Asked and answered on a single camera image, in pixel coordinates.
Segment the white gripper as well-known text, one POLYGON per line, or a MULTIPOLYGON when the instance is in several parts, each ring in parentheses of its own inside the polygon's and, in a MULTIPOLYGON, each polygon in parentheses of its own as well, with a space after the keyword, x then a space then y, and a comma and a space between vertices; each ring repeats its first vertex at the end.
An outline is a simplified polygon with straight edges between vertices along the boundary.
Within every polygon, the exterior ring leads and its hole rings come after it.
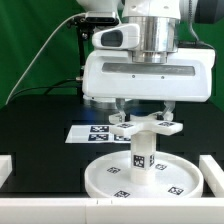
POLYGON ((165 101, 162 117, 173 120, 174 101, 204 102, 211 96, 212 49, 180 48, 164 64, 135 63, 129 51, 95 50, 87 58, 83 92, 89 97, 117 98, 124 122, 125 99, 165 101))

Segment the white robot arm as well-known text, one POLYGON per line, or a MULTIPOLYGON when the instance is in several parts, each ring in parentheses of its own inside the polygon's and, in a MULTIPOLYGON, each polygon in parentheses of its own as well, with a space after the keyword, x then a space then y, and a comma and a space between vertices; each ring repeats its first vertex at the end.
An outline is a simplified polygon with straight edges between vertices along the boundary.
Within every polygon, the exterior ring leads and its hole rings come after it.
POLYGON ((224 18, 224 0, 77 0, 94 29, 94 51, 84 67, 83 93, 114 100, 118 119, 127 100, 159 100, 170 112, 177 101, 204 102, 211 95, 215 50, 196 39, 180 43, 185 21, 214 24, 224 18))

